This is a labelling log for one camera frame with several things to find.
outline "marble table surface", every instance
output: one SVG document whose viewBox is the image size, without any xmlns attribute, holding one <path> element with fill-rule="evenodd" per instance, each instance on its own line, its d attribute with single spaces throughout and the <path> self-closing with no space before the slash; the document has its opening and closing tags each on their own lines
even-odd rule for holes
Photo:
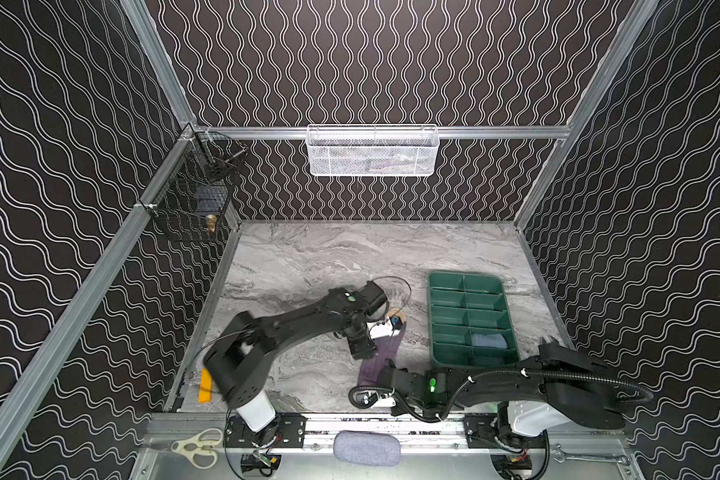
<svg viewBox="0 0 720 480">
<path fill-rule="evenodd" d="M 395 363 L 413 372 L 429 368 L 428 275 L 432 270 L 490 274 L 507 293 L 520 358 L 538 353 L 541 336 L 559 338 L 528 260 L 510 224 L 244 224 L 240 244 L 204 342 L 232 317 L 249 310 L 268 316 L 304 306 L 337 286 L 361 287 L 377 276 L 401 276 L 413 293 Z M 408 290 L 395 280 L 379 285 L 393 306 Z M 188 381 L 182 412 L 224 412 L 214 391 L 198 403 L 201 360 Z M 347 391 L 360 361 L 345 339 L 322 335 L 278 357 L 266 390 L 279 411 L 351 412 Z"/>
</svg>

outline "gold object in basket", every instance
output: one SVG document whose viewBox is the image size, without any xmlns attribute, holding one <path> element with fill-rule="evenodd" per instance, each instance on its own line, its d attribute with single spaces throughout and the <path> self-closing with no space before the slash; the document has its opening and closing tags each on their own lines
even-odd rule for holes
<svg viewBox="0 0 720 480">
<path fill-rule="evenodd" d="M 216 222 L 219 217 L 214 214 L 206 215 L 206 224 L 208 225 L 208 233 L 213 235 L 216 232 Z"/>
</svg>

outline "purple cloth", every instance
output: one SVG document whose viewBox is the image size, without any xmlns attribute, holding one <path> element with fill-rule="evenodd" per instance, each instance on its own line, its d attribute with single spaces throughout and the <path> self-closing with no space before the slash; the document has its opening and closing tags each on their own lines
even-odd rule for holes
<svg viewBox="0 0 720 480">
<path fill-rule="evenodd" d="M 405 334 L 405 323 L 396 336 L 383 336 L 374 339 L 376 344 L 376 355 L 372 359 L 366 359 L 360 364 L 360 375 L 358 385 L 376 385 L 378 374 L 388 365 L 388 360 L 394 360 L 398 354 L 398 348 L 403 341 Z"/>
</svg>

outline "scissors handle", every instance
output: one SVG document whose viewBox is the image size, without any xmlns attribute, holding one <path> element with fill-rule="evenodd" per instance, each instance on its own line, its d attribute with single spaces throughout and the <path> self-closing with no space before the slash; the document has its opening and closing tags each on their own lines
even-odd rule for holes
<svg viewBox="0 0 720 480">
<path fill-rule="evenodd" d="M 208 436 L 211 433 L 214 434 L 213 438 L 203 438 L 203 436 Z M 211 468 L 219 461 L 219 455 L 212 448 L 218 447 L 223 439 L 224 434 L 220 429 L 208 428 L 195 436 L 184 440 L 176 440 L 171 444 L 170 449 L 173 453 L 185 456 L 196 468 L 206 469 Z M 195 456 L 210 456 L 213 457 L 213 460 L 210 465 L 202 466 L 195 462 Z"/>
</svg>

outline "wavy line pattern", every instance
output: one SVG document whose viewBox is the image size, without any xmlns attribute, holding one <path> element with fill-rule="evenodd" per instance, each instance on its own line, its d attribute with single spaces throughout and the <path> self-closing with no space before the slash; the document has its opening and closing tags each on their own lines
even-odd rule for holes
<svg viewBox="0 0 720 480">
<path fill-rule="evenodd" d="M 147 227 L 0 478 L 128 478 L 221 254 L 221 245 L 172 244 Z"/>
<path fill-rule="evenodd" d="M 0 2 L 0 404 L 179 131 L 116 0 Z"/>
<path fill-rule="evenodd" d="M 303 142 L 258 140 L 232 202 L 249 220 L 512 221 L 553 144 L 447 140 L 430 177 L 329 178 L 309 173 Z"/>
<path fill-rule="evenodd" d="M 665 0 L 526 230 L 577 348 L 658 392 L 647 478 L 720 478 L 720 0 Z"/>
<path fill-rule="evenodd" d="M 199 122 L 558 125 L 632 1 L 147 0 Z"/>
</svg>

